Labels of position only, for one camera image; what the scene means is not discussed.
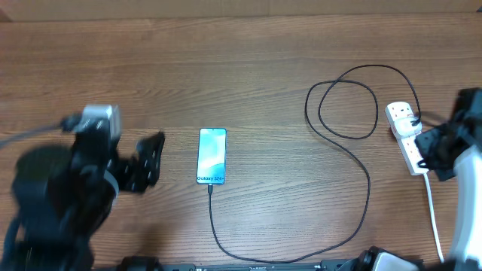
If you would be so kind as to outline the Samsung Galaxy smartphone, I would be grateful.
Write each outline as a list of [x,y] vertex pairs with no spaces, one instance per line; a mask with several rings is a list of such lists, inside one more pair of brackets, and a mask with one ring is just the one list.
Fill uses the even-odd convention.
[[226,172],[227,130],[202,128],[197,154],[197,183],[222,185]]

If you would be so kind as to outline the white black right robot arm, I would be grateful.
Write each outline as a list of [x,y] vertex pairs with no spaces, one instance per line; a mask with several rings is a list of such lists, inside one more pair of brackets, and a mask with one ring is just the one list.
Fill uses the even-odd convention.
[[418,135],[419,165],[440,181],[457,178],[458,202],[447,259],[432,270],[481,269],[481,88],[460,90],[450,119]]

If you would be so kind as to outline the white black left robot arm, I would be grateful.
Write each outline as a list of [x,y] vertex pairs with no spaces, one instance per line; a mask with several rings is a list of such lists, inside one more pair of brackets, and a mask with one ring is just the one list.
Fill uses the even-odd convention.
[[92,235],[121,191],[144,193],[160,175],[163,132],[138,141],[121,158],[106,129],[75,134],[72,146],[45,145],[17,161],[12,184],[19,206],[4,241],[3,270],[89,270]]

